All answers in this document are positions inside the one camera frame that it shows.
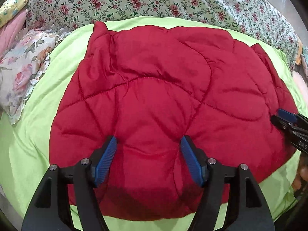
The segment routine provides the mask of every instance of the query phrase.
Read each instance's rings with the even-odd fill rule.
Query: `pink roses pattern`
[[[138,16],[200,21],[245,33],[281,49],[291,71],[298,52],[293,27],[263,0],[30,0],[27,9],[30,27],[53,23],[76,29],[95,21]]]
[[[26,100],[35,84],[46,72],[49,53],[70,34],[68,28],[29,30],[24,28],[16,36],[12,49],[0,57],[0,107],[10,117],[12,124],[20,118]]]

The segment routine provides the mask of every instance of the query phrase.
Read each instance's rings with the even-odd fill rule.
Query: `bed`
[[[106,22],[109,30],[120,31],[142,25],[156,25],[165,28],[175,26],[211,27],[201,22],[186,21],[178,18],[139,17],[124,21]],[[261,41],[242,33],[228,30],[235,39],[247,45],[259,43],[270,57],[279,77],[290,90],[298,111],[308,116],[306,104],[296,87],[286,62],[285,54]],[[49,135],[58,105],[80,61],[84,58],[87,42],[93,32],[93,25],[86,25],[75,30],[50,53],[51,63],[45,75],[36,85],[23,109],[20,121],[11,125],[7,115],[3,114],[0,122],[0,182],[7,199],[23,217],[31,197],[42,176],[49,166]],[[260,183],[262,192],[276,220],[294,203],[291,184],[295,178],[300,153],[297,151],[282,167]],[[226,211],[226,204],[221,211],[216,227],[221,227]],[[71,206],[74,225],[81,228],[77,209]],[[193,214],[178,219],[158,221],[127,221],[105,217],[110,229],[118,230],[187,230]]]
[[[291,73],[301,54],[301,42],[292,25],[267,0],[30,0],[27,10],[26,25],[35,27],[53,23],[76,29],[95,21],[139,16],[204,22],[281,49]]]

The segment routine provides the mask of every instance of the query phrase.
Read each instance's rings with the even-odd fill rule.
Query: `wrinkled fabric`
[[[21,30],[10,49],[0,56],[0,106],[11,124],[21,117],[35,85],[50,64],[51,53],[69,34],[68,28],[46,25],[44,28]]]
[[[306,103],[306,106],[308,107],[308,88],[303,77],[299,73],[294,72],[293,80],[297,85],[297,87],[299,88],[299,91],[301,92],[301,95]]]
[[[15,37],[22,30],[26,21],[26,9],[22,9],[17,15],[0,28],[0,60],[2,59],[6,49],[10,49],[15,41]]]
[[[6,0],[0,7],[0,28],[14,18],[28,1],[29,0]]]
[[[76,29],[96,21],[139,16],[175,17],[232,29],[281,49],[291,74],[298,38],[291,24],[263,0],[30,0],[27,26],[47,23]]]
[[[115,135],[109,176],[95,191],[102,214],[179,218],[196,211],[202,194],[181,137],[224,165],[246,163],[261,182],[295,151],[270,123],[279,108],[297,113],[258,44],[212,28],[115,32],[97,22],[51,126],[50,163],[75,165]],[[72,187],[69,197],[74,204]]]

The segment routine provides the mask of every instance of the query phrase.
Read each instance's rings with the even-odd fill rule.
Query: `red puffer jacket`
[[[53,121],[50,163],[75,165],[114,135],[118,150],[96,190],[102,213],[179,218],[196,211],[202,194],[181,137],[224,165],[246,163],[261,182],[295,151],[270,122],[279,108],[297,113],[258,44],[249,47],[220,29],[114,32],[97,22]]]

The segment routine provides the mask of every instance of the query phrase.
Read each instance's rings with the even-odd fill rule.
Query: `pink pillow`
[[[308,107],[308,88],[304,79],[301,77],[299,73],[293,72],[293,80],[297,85],[297,87],[299,88],[301,95],[303,96],[303,99]]]
[[[4,56],[4,51],[11,48],[16,35],[22,30],[26,17],[26,9],[23,8],[11,21],[0,28],[0,60]]]

